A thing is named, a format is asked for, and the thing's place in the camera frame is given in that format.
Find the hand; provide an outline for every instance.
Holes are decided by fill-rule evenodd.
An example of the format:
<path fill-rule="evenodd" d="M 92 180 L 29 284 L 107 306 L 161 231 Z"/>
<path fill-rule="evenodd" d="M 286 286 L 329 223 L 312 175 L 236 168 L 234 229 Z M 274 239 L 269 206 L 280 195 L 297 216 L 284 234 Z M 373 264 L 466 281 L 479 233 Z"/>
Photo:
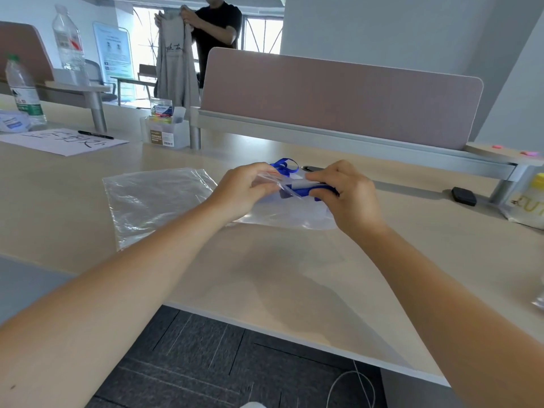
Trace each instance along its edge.
<path fill-rule="evenodd" d="M 387 229 L 372 180 L 357 172 L 350 162 L 337 161 L 324 170 L 307 173 L 306 179 L 336 188 L 339 196 L 327 189 L 313 189 L 309 194 L 325 202 L 338 228 L 350 238 L 361 232 Z"/>
<path fill-rule="evenodd" d="M 278 192 L 276 183 L 255 184 L 257 175 L 268 172 L 279 175 L 268 163 L 254 163 L 229 170 L 217 185 L 217 188 L 203 205 L 220 212 L 225 223 L 240 219 L 249 213 L 253 205 L 261 198 Z"/>
<path fill-rule="evenodd" d="M 190 24 L 196 29 L 200 28 L 200 23 L 202 22 L 202 19 L 186 5 L 181 6 L 180 15 L 185 24 Z"/>
<path fill-rule="evenodd" d="M 163 18 L 164 14 L 162 11 L 159 11 L 159 14 L 155 14 L 155 26 L 160 28 Z"/>

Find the paper with chinese characters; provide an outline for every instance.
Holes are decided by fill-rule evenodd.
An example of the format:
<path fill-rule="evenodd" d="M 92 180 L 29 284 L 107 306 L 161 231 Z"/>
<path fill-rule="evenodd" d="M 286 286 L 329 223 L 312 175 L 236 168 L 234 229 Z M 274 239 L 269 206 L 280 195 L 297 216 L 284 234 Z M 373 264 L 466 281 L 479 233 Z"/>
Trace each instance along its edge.
<path fill-rule="evenodd" d="M 61 154 L 62 156 L 73 156 L 128 143 L 126 140 L 87 136 L 70 129 L 51 129 L 0 135 L 0 141 L 42 150 L 43 152 Z"/>

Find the brown label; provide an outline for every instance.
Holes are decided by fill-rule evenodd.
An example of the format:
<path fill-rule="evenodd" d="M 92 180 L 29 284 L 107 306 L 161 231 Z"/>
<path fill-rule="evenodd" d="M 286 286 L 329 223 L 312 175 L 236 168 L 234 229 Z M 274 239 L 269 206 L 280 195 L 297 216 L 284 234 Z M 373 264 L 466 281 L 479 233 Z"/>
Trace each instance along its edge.
<path fill-rule="evenodd" d="M 151 130 L 151 143 L 154 145 L 163 144 L 163 132 L 158 130 Z"/>

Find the person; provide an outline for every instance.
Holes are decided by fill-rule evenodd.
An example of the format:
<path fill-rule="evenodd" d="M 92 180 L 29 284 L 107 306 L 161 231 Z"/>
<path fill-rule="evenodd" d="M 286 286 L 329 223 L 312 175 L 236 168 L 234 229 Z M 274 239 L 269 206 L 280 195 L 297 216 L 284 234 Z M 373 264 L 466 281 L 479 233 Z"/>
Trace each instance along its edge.
<path fill-rule="evenodd" d="M 238 7 L 225 0 L 206 0 L 209 4 L 194 12 L 187 6 L 181 7 L 183 21 L 194 27 L 193 40 L 199 54 L 199 88 L 204 87 L 208 55 L 214 47 L 236 48 L 241 32 L 242 15 Z M 160 27 L 161 13 L 155 14 L 155 24 Z"/>
<path fill-rule="evenodd" d="M 83 407 L 176 286 L 206 241 L 275 184 L 266 163 L 230 170 L 211 196 L 67 282 L 0 327 L 0 406 Z M 310 195 L 384 275 L 446 379 L 470 407 L 544 401 L 544 349 L 388 226 L 372 181 L 339 161 L 306 178 Z"/>

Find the forearm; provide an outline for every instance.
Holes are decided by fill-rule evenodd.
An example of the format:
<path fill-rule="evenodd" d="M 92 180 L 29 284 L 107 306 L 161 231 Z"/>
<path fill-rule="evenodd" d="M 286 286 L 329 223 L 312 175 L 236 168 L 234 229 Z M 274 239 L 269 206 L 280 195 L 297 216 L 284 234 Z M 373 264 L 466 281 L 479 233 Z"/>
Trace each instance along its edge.
<path fill-rule="evenodd" d="M 223 225 L 218 215 L 200 205 L 6 322 L 0 405 L 84 406 Z"/>
<path fill-rule="evenodd" d="M 219 26 L 208 23 L 207 21 L 201 20 L 199 28 L 202 31 L 210 34 L 213 38 L 221 41 L 221 43 L 230 46 L 235 42 L 236 34 L 232 30 L 226 28 L 221 28 Z"/>
<path fill-rule="evenodd" d="M 470 406 L 541 406 L 542 345 L 489 308 L 392 229 L 354 238 Z"/>

